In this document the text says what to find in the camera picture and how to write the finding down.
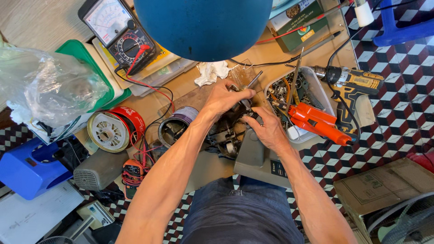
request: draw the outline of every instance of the orange multimeter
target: orange multimeter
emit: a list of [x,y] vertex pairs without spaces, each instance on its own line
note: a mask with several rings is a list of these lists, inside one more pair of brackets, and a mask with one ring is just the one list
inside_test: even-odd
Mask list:
[[138,161],[129,159],[124,163],[122,178],[124,180],[125,199],[131,200],[134,197],[144,176],[145,170]]

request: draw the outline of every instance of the blue plastic stool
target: blue plastic stool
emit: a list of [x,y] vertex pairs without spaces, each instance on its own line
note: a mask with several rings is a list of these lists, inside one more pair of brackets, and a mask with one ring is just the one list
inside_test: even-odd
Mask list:
[[0,160],[0,181],[24,199],[34,199],[72,178],[72,173],[52,157],[58,150],[56,143],[45,145],[33,138],[6,152]]
[[[381,7],[390,5],[392,5],[392,0],[384,0],[380,4]],[[434,35],[434,19],[404,28],[397,28],[393,8],[381,10],[381,17],[384,33],[372,39],[377,46],[390,46]]]

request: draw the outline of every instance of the wooden table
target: wooden table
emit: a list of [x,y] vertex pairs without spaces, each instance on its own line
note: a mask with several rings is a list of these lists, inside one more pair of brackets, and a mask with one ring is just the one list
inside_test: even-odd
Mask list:
[[[17,0],[7,1],[0,9],[0,31],[11,44],[21,47],[32,47],[46,51],[54,51],[61,46],[66,40],[77,39],[82,42],[89,41],[93,34],[90,29],[78,19],[77,11],[83,4],[84,0]],[[320,0],[323,9],[328,10],[336,6],[338,0]],[[342,33],[334,40],[326,43],[316,51],[303,57],[302,66],[314,66],[327,64],[328,58],[343,42],[348,39],[348,31],[343,15],[340,12],[327,17],[328,26],[321,29],[315,36],[326,36],[330,33],[341,30]],[[271,32],[265,29],[260,40],[271,38]],[[283,53],[275,41],[254,45],[245,53],[234,57],[237,61],[249,59],[253,64],[279,62],[288,60],[296,56],[297,51],[293,53]],[[229,67],[235,64],[228,61]],[[351,42],[348,43],[335,57],[333,61],[335,66],[358,67],[355,57],[354,48]],[[259,66],[253,67],[256,73],[263,71],[259,82],[262,86],[272,80],[283,77],[290,70],[284,65]],[[194,79],[199,77],[199,71],[192,68],[189,71],[179,75],[166,84],[174,93],[174,99],[177,99],[193,89],[197,88]],[[331,96],[331,91],[324,85],[327,95]],[[130,97],[120,105],[133,108],[139,112],[145,120],[150,123],[159,117],[158,110],[167,105],[168,100],[157,93],[151,93],[145,97]],[[331,101],[332,106],[336,107],[336,102]],[[146,138],[149,142],[157,139],[157,126],[149,129]],[[86,133],[82,135],[81,141],[84,142]],[[297,149],[310,148],[323,139],[315,137],[309,140],[309,143],[299,146]],[[192,191],[202,185],[217,179],[219,177],[228,177],[233,174],[233,162],[224,159],[218,159],[216,155],[208,153],[200,154],[198,161],[193,169],[189,185],[186,192]]]

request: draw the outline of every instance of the man's left hand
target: man's left hand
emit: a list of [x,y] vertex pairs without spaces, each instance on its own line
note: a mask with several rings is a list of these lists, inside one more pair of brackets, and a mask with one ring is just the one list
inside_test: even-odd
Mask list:
[[213,112],[218,119],[237,102],[242,99],[250,99],[256,94],[256,92],[251,89],[245,89],[240,92],[229,92],[227,87],[231,84],[235,83],[229,79],[223,79],[223,82],[217,83],[211,91],[202,111]]

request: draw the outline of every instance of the white rag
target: white rag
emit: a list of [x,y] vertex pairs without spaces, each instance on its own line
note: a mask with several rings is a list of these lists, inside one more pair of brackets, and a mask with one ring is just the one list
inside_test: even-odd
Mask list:
[[233,68],[227,67],[227,62],[224,60],[210,63],[201,62],[199,64],[199,72],[201,73],[201,76],[195,79],[194,83],[199,86],[211,85],[212,83],[217,82],[217,76],[224,79],[232,69]]

